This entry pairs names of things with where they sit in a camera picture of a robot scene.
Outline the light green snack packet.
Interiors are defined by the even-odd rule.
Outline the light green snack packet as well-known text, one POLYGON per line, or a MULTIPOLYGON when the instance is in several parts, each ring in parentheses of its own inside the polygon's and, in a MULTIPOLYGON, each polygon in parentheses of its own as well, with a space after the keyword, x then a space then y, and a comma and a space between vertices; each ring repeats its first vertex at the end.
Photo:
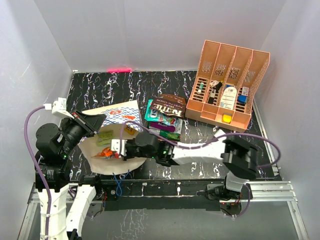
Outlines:
POLYGON ((98 147, 109 145, 113 138, 114 138, 114 132, 112 130, 99 132, 97 134, 96 145, 98 147))

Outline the brown chocolate snack bag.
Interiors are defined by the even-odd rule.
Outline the brown chocolate snack bag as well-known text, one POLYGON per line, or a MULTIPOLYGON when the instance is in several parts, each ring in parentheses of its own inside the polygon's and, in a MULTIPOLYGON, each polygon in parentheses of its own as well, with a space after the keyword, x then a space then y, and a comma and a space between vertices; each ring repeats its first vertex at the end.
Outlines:
POLYGON ((160 94, 152 100, 149 107, 151 110, 156 110, 168 117, 179 119, 185 118, 187 100, 184 97, 173 94, 160 94))

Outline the orange candy packet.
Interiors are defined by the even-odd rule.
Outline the orange candy packet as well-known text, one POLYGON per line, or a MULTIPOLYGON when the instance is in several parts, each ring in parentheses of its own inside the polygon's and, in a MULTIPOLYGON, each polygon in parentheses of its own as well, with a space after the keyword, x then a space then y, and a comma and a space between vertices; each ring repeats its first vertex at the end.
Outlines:
POLYGON ((116 152, 111 150, 109 147, 104 148, 101 152, 92 156, 93 158, 103 158, 103 159, 119 159, 121 156, 116 152))

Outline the blue checkered paper bag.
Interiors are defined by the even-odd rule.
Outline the blue checkered paper bag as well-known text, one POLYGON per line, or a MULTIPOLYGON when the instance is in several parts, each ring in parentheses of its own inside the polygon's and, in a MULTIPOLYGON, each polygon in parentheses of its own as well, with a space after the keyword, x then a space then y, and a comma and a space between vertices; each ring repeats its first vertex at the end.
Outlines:
MULTIPOLYGON (((136 133, 134 135, 130 135, 124 131, 123 134, 121 134, 121 128, 126 121, 142 123, 137 100, 93 108, 85 110, 83 113, 87 115, 105 114, 106 118, 98 132, 112 130, 113 139, 123 138, 124 140, 131 140, 142 131, 139 126, 128 123, 127 125, 136 129, 136 133)), ((78 144, 83 156, 88 160, 90 170, 93 173, 105 176, 126 174, 127 172, 131 172, 139 168, 146 161, 145 157, 135 157, 127 160, 124 160, 122 157, 109 159, 95 158, 93 156, 101 152, 104 148, 109 147, 111 149, 110 144, 97 146, 97 138, 97 135, 90 138, 84 138, 78 144)))

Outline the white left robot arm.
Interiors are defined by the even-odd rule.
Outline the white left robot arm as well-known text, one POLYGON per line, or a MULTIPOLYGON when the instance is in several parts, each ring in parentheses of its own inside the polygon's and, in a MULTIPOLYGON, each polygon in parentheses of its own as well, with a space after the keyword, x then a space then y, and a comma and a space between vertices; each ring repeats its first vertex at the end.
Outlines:
POLYGON ((99 176, 83 176, 72 206, 67 210, 70 190, 71 151, 84 138, 95 136, 106 116, 72 112, 61 125, 46 123, 36 131, 35 188, 40 201, 40 239, 80 240, 93 200, 103 195, 99 176))

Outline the teal Fox's candy bag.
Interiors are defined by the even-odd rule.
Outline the teal Fox's candy bag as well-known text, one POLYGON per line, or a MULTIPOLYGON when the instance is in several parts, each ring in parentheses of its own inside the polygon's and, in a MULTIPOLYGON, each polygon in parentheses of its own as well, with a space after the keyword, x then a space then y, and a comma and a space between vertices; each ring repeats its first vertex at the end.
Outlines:
POLYGON ((151 104, 153 100, 149 99, 147 103, 146 113, 144 115, 144 119, 147 122, 159 122, 168 126, 178 127, 179 125, 183 125, 183 120, 177 117, 167 116, 155 109, 151 109, 151 104))

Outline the green snack bag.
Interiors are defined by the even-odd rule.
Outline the green snack bag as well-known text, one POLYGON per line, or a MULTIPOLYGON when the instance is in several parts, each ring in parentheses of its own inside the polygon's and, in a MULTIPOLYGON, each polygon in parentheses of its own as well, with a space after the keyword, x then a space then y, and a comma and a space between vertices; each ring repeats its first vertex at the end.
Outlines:
POLYGON ((181 140, 181 132, 182 132, 182 124, 180 124, 178 127, 175 128, 174 132, 159 130, 153 127, 150 127, 150 122, 147 124, 148 129, 150 129, 151 132, 160 135, 161 137, 164 137, 169 140, 181 140))

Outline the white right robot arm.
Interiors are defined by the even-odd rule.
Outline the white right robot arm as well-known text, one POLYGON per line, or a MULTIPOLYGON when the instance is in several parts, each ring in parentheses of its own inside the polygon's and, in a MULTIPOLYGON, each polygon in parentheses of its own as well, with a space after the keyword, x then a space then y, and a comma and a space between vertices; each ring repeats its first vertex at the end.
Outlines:
POLYGON ((160 141, 147 131, 133 139, 122 139, 118 153, 124 160, 150 158, 158 164, 171 167, 188 163, 222 163, 228 169, 223 185, 207 190, 212 199, 239 199, 243 186, 256 179, 257 148, 241 138, 238 133, 218 131, 210 143, 182 143, 160 141))

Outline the purple snack packet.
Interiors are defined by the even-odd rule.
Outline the purple snack packet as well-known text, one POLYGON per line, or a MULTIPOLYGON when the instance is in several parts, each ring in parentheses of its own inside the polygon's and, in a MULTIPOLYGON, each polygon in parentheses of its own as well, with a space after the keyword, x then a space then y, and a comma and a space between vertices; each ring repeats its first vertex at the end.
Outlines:
POLYGON ((151 121, 149 123, 149 126, 158 130, 167 131, 167 132, 174 132, 176 130, 176 127, 174 125, 166 125, 161 122, 154 122, 151 121))

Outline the yellow M&M's candy packet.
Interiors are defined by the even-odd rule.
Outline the yellow M&M's candy packet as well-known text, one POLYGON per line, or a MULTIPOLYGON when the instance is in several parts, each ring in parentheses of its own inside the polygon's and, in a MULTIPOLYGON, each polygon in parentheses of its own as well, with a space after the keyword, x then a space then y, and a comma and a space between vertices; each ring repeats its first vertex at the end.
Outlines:
POLYGON ((135 133, 136 133, 136 129, 134 129, 133 127, 131 127, 131 126, 129 126, 129 125, 125 125, 125 128, 124 128, 124 131, 126 132, 126 133, 128 133, 129 135, 134 135, 135 133))

